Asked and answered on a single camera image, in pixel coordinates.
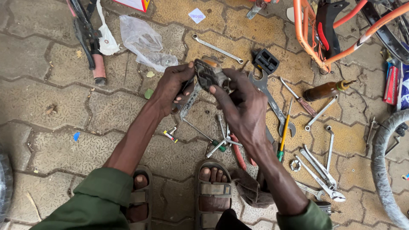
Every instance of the white plastic bag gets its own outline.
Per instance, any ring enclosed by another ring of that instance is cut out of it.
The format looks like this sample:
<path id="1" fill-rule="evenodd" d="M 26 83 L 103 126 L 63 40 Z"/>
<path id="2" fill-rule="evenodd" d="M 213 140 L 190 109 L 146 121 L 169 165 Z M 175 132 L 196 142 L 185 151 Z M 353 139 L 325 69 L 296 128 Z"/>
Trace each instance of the white plastic bag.
<path id="1" fill-rule="evenodd" d="M 119 16 L 124 46 L 134 52 L 136 61 L 165 72 L 166 67 L 178 65 L 175 55 L 159 53 L 163 49 L 162 36 L 144 20 L 127 15 Z"/>
<path id="2" fill-rule="evenodd" d="M 119 45 L 115 41 L 114 36 L 112 36 L 108 26 L 105 24 L 105 18 L 102 14 L 101 0 L 97 0 L 97 10 L 102 21 L 102 26 L 99 28 L 102 34 L 102 37 L 99 38 L 99 51 L 104 55 L 112 55 L 119 51 Z"/>

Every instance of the brown bottle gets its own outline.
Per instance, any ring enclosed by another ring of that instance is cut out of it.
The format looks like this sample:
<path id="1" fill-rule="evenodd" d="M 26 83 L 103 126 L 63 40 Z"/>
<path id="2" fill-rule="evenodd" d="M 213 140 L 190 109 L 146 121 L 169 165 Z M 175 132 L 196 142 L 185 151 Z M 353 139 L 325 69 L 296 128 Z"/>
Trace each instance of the brown bottle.
<path id="1" fill-rule="evenodd" d="M 319 99 L 332 97 L 346 90 L 347 88 L 349 88 L 350 84 L 357 81 L 358 80 L 348 82 L 343 80 L 339 82 L 327 82 L 320 86 L 304 91 L 303 97 L 306 99 L 306 101 L 316 101 Z"/>

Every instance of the paper label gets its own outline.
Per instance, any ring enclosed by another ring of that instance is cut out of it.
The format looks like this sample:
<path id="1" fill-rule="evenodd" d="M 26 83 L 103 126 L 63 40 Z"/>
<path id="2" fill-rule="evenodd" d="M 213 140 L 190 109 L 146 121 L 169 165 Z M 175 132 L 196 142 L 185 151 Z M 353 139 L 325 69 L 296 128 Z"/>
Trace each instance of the paper label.
<path id="1" fill-rule="evenodd" d="M 198 24 L 201 22 L 203 19 L 206 18 L 206 16 L 198 9 L 192 10 L 192 12 L 189 13 L 189 17 L 196 23 Z"/>

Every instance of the green sleeve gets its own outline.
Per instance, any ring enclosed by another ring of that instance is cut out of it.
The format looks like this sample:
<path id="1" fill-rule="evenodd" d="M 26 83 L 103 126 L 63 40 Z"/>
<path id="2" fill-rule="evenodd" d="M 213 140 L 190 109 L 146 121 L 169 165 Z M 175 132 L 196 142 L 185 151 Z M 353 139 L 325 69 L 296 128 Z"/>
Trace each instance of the green sleeve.
<path id="1" fill-rule="evenodd" d="M 132 186 L 132 177 L 120 170 L 95 169 L 68 202 L 31 229 L 129 229 L 120 207 L 129 206 Z"/>
<path id="2" fill-rule="evenodd" d="M 277 214 L 277 222 L 280 229 L 298 230 L 302 226 L 303 230 L 331 230 L 332 221 L 317 206 L 314 201 L 310 200 L 305 213 L 297 216 L 283 216 Z"/>

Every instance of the screwdriver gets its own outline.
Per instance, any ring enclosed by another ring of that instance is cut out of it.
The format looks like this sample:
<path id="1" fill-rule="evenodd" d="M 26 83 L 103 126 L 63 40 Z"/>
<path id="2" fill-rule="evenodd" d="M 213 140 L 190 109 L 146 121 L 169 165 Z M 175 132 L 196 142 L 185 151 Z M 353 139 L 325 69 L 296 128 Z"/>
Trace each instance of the screwdriver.
<path id="1" fill-rule="evenodd" d="M 204 134 L 202 131 L 198 130 L 195 126 L 193 126 L 190 122 L 188 122 L 185 118 L 183 118 L 184 121 L 186 121 L 186 123 L 188 123 L 190 126 L 192 126 L 195 130 L 197 130 L 199 133 L 201 133 L 203 136 L 205 136 L 207 139 L 209 139 L 211 141 L 211 144 L 213 146 L 217 146 L 219 144 L 219 142 L 217 140 L 213 140 L 210 137 L 208 137 L 206 134 Z M 219 147 L 219 150 L 222 151 L 223 153 L 226 151 L 226 147 L 224 147 L 223 145 L 221 145 Z"/>

